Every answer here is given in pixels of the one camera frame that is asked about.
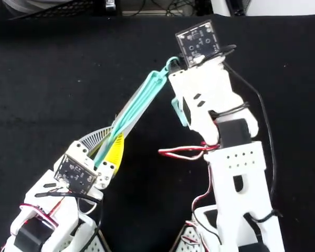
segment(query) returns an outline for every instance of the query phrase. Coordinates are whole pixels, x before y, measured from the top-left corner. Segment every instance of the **electronic component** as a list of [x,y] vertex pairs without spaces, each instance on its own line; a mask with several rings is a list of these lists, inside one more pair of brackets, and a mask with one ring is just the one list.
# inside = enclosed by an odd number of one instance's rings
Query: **electronic component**
[[177,33],[176,38],[189,68],[201,63],[219,50],[210,20]]
[[54,178],[67,183],[72,192],[87,194],[97,176],[70,156],[64,155]]
[[23,252],[39,252],[52,233],[53,230],[45,225],[42,220],[32,218],[27,220],[20,228],[14,245]]
[[220,145],[222,148],[228,148],[252,142],[245,119],[218,122],[217,127],[221,137]]

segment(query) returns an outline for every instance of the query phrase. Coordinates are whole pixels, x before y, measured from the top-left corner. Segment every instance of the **black background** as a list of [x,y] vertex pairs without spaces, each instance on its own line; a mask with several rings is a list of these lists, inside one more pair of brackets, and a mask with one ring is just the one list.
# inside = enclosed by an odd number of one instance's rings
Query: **black background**
[[[286,250],[315,251],[315,16],[211,18],[220,44],[238,46],[227,61],[267,106]],[[175,33],[206,19],[0,23],[0,245],[35,181],[73,140],[108,126],[146,75],[179,53]],[[259,120],[270,161],[258,101],[233,84]],[[206,190],[205,162],[157,154],[201,140],[182,128],[172,98],[167,84],[127,138],[105,192],[103,232],[113,251],[167,251],[190,218],[192,199]]]

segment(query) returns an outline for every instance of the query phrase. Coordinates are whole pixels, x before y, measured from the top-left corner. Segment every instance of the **circuit board chip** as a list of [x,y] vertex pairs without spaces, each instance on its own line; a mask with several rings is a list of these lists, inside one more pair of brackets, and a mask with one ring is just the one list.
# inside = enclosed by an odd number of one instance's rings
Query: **circuit board chip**
[[177,33],[176,39],[188,68],[200,64],[219,51],[211,20]]
[[70,156],[64,155],[54,178],[67,183],[72,192],[87,194],[97,176]]

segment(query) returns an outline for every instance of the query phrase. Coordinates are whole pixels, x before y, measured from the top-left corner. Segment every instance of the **red and white wire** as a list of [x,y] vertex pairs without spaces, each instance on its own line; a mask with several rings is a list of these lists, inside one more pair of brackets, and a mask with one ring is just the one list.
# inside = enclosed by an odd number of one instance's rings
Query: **red and white wire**
[[5,251],[5,248],[6,248],[6,244],[5,244],[4,246],[2,246],[2,247],[1,247],[0,252]]
[[[201,158],[205,151],[212,151],[218,148],[218,145],[214,146],[180,146],[169,149],[159,149],[158,152],[163,156],[169,156],[176,159],[184,159],[184,160],[197,160]],[[198,155],[195,156],[183,156],[179,154],[175,154],[178,151],[200,151]]]
[[211,188],[212,188],[212,173],[211,173],[211,166],[208,165],[208,177],[209,177],[209,185],[208,185],[208,189],[206,190],[206,192],[202,195],[197,196],[196,198],[194,198],[192,204],[191,204],[191,211],[192,213],[195,211],[195,205],[196,203],[200,200],[203,199],[204,197],[206,197],[207,195],[209,195]]
[[49,215],[47,215],[43,210],[41,210],[39,207],[34,206],[32,204],[22,203],[20,204],[20,209],[23,208],[32,208],[39,216],[41,216],[43,219],[45,219],[51,226],[54,228],[58,227],[58,223],[54,221],[53,218],[51,218]]
[[196,224],[193,223],[193,222],[190,222],[189,220],[186,220],[185,223],[186,223],[186,225],[191,226],[191,227],[194,228],[196,234],[197,234],[198,237],[201,239],[201,244],[202,244],[203,247],[204,247],[204,251],[205,251],[205,252],[210,252],[209,247],[207,246],[207,244],[206,244],[206,242],[205,242],[205,240],[204,240],[204,237],[203,237],[202,233],[200,233],[200,232],[198,231]]
[[188,236],[186,236],[186,235],[182,235],[182,236],[181,236],[181,240],[182,240],[184,243],[186,243],[186,244],[188,244],[188,245],[191,245],[191,246],[200,244],[198,241],[196,241],[196,240],[194,240],[194,239],[192,239],[192,238],[190,238],[190,237],[188,237]]

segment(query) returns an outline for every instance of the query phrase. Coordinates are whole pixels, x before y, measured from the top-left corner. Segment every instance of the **yellow plastic part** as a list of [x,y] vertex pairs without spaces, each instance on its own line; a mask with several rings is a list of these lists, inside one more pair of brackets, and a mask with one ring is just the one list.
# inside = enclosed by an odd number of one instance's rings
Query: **yellow plastic part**
[[114,164],[114,174],[113,174],[113,176],[116,175],[116,173],[119,170],[119,166],[121,164],[122,155],[124,153],[124,142],[125,142],[124,134],[121,133],[117,137],[115,142],[113,143],[111,149],[109,150],[109,152],[107,153],[107,155],[106,155],[106,157],[104,159],[105,161],[111,162],[111,163]]

